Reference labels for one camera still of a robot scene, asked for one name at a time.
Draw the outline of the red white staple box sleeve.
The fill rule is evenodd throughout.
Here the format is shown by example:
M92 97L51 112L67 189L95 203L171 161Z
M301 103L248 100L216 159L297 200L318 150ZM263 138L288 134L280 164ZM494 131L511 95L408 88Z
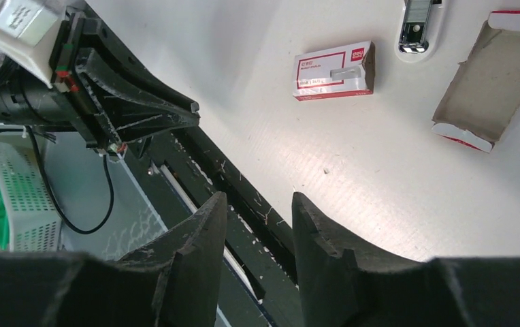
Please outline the red white staple box sleeve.
M376 46L371 41L297 55L292 95L300 102L372 95L375 61Z

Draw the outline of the cardboard staple box tray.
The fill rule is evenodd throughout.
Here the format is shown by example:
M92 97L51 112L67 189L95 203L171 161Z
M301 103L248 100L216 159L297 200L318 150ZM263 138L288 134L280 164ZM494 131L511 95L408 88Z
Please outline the cardboard staple box tray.
M432 132L490 153L520 108L520 10L492 11L432 117Z

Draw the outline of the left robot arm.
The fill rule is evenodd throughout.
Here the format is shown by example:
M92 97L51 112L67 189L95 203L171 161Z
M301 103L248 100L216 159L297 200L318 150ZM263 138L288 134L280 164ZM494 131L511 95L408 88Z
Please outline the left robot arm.
M117 153L129 143L199 124L199 104L152 75L89 7L60 23L50 85L0 54L0 123L74 131Z

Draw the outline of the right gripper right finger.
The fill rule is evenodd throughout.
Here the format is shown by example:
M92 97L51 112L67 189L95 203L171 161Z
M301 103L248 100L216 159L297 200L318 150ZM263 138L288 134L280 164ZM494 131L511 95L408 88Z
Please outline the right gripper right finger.
M384 250L293 194L307 326L520 326L520 257L417 262Z

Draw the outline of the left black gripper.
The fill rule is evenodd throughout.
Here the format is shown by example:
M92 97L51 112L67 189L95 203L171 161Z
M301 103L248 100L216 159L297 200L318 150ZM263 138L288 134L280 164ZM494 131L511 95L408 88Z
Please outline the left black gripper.
M50 131L77 132L100 153L199 124L199 104L150 73L95 11L68 13L50 64L59 106Z

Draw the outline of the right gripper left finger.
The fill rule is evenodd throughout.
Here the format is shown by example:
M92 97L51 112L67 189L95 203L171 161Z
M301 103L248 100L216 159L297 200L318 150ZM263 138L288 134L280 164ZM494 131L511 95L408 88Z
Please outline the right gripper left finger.
M0 326L213 326L227 197L116 261L0 252Z

